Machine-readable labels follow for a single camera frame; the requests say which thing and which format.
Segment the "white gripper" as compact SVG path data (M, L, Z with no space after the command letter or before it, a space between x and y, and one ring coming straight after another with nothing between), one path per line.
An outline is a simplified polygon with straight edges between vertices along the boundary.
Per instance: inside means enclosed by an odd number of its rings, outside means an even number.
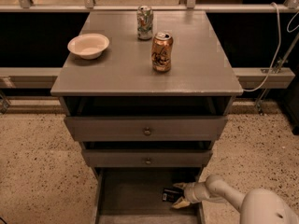
M175 183L173 187L176 189L184 190L184 197L178 198L171 207L174 209L180 209L188 207L191 203L200 203L208 198L208 190L203 182L192 183Z

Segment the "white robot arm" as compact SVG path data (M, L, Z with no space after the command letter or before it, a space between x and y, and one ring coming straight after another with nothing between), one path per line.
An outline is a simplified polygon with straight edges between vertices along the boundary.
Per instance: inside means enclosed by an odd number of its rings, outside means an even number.
M268 189L244 194L219 175L210 175L205 182L176 183L175 187L183 190L183 196L172 204L175 209L201 201L227 201L240 214L239 224L299 224L299 216Z

